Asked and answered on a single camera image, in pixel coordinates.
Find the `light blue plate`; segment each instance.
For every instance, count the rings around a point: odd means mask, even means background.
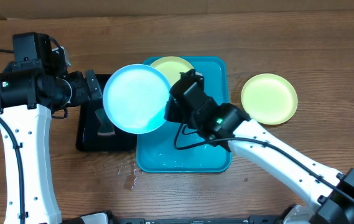
[[[147,59],[150,65],[160,57]],[[218,57],[182,57],[205,77],[205,93],[218,103],[228,102],[226,67]],[[179,151],[174,149],[174,138],[179,124],[166,121],[159,129],[137,136],[137,164],[146,172],[223,172],[232,156],[221,146],[210,145]],[[179,135],[177,145],[186,146],[203,141],[196,134]]]
[[[133,134],[149,133],[165,123],[169,92],[170,83],[157,69],[128,65],[106,82],[103,108],[119,129]]]

